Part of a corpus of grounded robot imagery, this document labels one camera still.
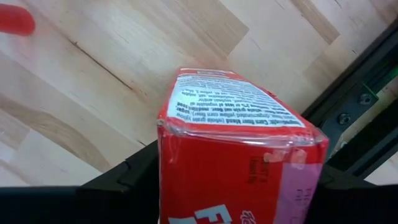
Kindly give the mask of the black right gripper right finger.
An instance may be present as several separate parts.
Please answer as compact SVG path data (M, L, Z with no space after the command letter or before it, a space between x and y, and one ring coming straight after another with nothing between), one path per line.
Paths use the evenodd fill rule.
M325 165L307 224L398 224L398 184L374 185Z

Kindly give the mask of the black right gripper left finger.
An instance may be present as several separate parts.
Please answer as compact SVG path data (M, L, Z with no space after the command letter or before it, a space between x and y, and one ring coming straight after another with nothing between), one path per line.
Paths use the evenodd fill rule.
M76 186L0 187L0 224L159 224L159 153L152 142Z

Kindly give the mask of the red mini cereal box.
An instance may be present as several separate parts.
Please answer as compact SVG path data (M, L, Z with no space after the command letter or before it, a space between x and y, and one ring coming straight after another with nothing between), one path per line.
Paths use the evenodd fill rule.
M227 70L180 68L157 119L160 224L303 224L329 140Z

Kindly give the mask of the red-lidded smoked paprika tin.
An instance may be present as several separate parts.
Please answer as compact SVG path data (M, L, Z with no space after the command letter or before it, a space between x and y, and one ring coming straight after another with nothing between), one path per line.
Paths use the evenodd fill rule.
M0 32L28 36L35 31L32 14L25 8L0 3Z

